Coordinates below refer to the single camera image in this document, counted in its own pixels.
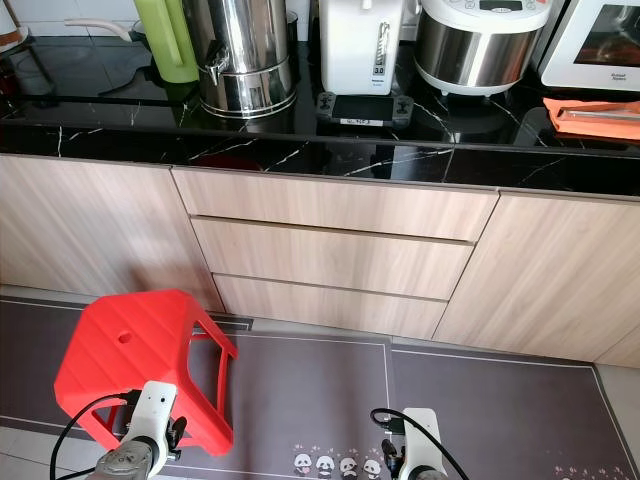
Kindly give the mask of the steel and white rice cooker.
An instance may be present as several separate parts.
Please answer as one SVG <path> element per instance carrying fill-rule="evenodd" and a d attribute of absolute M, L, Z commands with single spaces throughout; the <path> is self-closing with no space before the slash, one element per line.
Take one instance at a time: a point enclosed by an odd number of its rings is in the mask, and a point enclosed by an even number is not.
<path fill-rule="evenodd" d="M 413 65 L 444 95 L 489 96 L 524 76 L 563 0 L 415 0 Z"/>

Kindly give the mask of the light wood cabinet door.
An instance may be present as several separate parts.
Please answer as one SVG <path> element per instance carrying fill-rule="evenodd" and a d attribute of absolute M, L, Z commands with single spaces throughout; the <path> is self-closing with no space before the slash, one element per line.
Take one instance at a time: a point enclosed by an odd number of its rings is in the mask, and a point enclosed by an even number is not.
<path fill-rule="evenodd" d="M 180 289 L 224 311 L 166 166 L 0 157 L 1 282 L 78 294 Z"/>
<path fill-rule="evenodd" d="M 504 192 L 433 338 L 640 369 L 640 200 Z"/>

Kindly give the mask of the light wood drawer front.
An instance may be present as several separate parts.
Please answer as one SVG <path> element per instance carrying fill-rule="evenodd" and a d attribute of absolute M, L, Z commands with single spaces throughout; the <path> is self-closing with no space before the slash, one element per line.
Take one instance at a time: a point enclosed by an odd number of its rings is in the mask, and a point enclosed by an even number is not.
<path fill-rule="evenodd" d="M 498 193 L 174 169 L 189 214 L 344 230 L 476 241 Z"/>
<path fill-rule="evenodd" d="M 230 314 L 429 339 L 447 302 L 351 289 L 212 276 Z"/>
<path fill-rule="evenodd" d="M 445 300 L 474 247 L 384 234 L 193 218 L 211 273 Z"/>

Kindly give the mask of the orange cloth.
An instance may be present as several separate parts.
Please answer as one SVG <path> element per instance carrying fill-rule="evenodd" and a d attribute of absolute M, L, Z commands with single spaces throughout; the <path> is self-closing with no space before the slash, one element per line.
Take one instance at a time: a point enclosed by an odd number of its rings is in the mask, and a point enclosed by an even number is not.
<path fill-rule="evenodd" d="M 558 132 L 640 141 L 640 101 L 594 102 L 543 99 Z"/>

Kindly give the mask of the black kitchen scale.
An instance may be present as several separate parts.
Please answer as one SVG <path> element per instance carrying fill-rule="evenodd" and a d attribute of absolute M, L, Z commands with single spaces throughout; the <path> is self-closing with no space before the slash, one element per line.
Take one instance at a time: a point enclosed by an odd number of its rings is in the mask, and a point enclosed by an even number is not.
<path fill-rule="evenodd" d="M 412 111 L 413 100 L 408 96 L 323 92 L 316 99 L 316 118 L 325 124 L 406 128 Z"/>

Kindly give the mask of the green plastic pitcher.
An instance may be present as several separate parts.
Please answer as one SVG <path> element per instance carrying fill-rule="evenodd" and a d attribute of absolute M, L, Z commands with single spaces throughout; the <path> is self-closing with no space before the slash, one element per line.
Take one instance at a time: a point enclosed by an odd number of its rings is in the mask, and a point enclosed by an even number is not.
<path fill-rule="evenodd" d="M 198 67 L 182 0 L 133 0 L 157 72 L 173 84 L 198 81 Z"/>

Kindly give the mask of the red plastic stool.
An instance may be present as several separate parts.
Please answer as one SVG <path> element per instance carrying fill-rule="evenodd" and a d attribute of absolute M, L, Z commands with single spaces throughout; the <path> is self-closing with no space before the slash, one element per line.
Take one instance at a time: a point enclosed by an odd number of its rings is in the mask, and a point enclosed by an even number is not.
<path fill-rule="evenodd" d="M 193 328 L 221 349 L 218 389 L 209 399 L 188 367 Z M 165 381 L 178 389 L 174 412 L 187 419 L 191 436 L 180 445 L 227 454 L 234 444 L 227 408 L 229 362 L 238 355 L 232 340 L 206 315 L 196 298 L 177 289 L 110 294 L 84 308 L 52 388 L 56 403 L 74 415 L 97 398 Z"/>

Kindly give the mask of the black glass cooktop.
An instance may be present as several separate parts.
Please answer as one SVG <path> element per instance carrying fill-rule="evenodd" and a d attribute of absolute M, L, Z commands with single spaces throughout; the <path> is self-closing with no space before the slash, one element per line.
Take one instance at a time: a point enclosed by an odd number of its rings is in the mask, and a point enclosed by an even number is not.
<path fill-rule="evenodd" d="M 5 52 L 1 67 L 8 99 L 170 106 L 196 90 L 195 82 L 165 82 L 145 42 L 114 37 L 33 37 Z"/>

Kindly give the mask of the stainless steel water urn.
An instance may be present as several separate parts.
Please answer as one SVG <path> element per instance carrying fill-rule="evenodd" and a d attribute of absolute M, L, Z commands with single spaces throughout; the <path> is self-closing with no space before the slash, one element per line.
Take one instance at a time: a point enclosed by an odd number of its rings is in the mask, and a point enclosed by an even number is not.
<path fill-rule="evenodd" d="M 285 0 L 180 0 L 198 67 L 202 108 L 232 119 L 292 105 Z"/>

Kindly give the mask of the white countertop oven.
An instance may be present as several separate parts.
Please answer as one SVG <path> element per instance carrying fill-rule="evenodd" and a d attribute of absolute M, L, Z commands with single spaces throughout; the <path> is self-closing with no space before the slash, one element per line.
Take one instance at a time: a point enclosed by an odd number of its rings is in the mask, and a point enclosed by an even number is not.
<path fill-rule="evenodd" d="M 640 0 L 556 0 L 544 86 L 640 93 Z"/>

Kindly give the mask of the white electric thermo pot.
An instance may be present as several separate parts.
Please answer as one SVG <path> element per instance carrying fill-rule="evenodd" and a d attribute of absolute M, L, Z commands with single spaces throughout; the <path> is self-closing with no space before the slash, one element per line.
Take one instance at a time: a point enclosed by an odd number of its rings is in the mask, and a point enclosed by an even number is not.
<path fill-rule="evenodd" d="M 402 95 L 404 12 L 416 0 L 317 0 L 321 83 L 339 96 Z"/>

